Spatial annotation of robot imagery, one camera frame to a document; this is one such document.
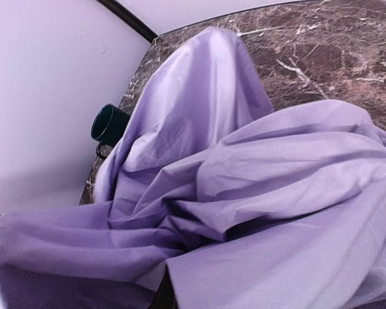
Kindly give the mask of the lavender folding umbrella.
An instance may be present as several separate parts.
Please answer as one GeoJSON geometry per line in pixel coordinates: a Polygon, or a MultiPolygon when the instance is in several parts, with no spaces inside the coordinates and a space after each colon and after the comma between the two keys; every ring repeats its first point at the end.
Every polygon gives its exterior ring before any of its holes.
{"type": "Polygon", "coordinates": [[[386,132],[319,100],[275,111],[207,28],[152,75],[91,205],[0,217],[0,308],[386,308],[386,132]]]}

